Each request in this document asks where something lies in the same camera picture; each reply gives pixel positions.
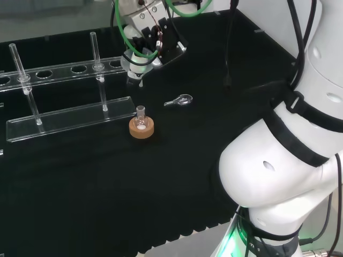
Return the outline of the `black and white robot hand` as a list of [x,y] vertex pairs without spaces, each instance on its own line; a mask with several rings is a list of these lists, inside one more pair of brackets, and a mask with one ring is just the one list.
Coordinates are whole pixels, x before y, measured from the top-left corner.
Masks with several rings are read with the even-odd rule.
[[[123,29],[125,36],[133,45],[133,39],[142,40],[142,35],[132,26],[127,25]],[[152,52],[143,47],[143,54],[148,55]],[[143,86],[143,76],[151,72],[153,69],[162,67],[158,55],[153,58],[145,58],[137,56],[129,47],[121,56],[121,66],[126,72],[126,85],[127,86]]]

